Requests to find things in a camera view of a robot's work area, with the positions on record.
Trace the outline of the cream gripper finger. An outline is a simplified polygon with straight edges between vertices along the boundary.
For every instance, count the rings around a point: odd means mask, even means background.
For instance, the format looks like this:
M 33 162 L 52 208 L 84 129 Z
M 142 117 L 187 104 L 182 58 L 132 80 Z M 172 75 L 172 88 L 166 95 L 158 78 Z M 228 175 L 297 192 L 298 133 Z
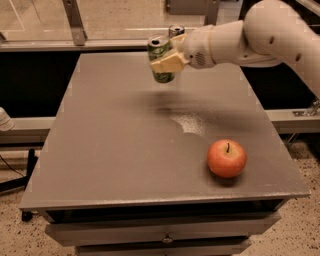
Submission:
M 183 53 L 170 51 L 163 57 L 151 61 L 150 66 L 155 73 L 175 73 L 181 72 L 188 63 L 189 60 Z
M 177 36 L 174 36 L 170 39 L 171 43 L 172 43 L 172 47 L 177 50 L 178 52 L 182 52 L 183 51 L 183 42 L 186 38 L 186 34 L 180 34 Z

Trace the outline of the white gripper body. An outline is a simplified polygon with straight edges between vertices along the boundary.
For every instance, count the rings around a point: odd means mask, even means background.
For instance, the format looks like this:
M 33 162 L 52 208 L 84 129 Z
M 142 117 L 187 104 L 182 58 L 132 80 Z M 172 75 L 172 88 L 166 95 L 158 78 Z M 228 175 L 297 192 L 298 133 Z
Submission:
M 213 25 L 204 26 L 186 35 L 183 41 L 183 53 L 191 67 L 205 69 L 216 65 L 212 59 L 210 48 L 213 28 Z

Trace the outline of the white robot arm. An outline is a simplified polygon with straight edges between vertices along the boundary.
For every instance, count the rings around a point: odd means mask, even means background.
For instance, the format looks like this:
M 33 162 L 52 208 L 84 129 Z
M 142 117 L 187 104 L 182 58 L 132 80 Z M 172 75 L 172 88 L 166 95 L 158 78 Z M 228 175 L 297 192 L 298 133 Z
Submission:
M 207 25 L 171 39 L 173 48 L 150 62 L 156 73 L 180 72 L 189 65 L 212 68 L 289 66 L 320 97 L 320 36 L 282 0 L 261 0 L 242 20 Z

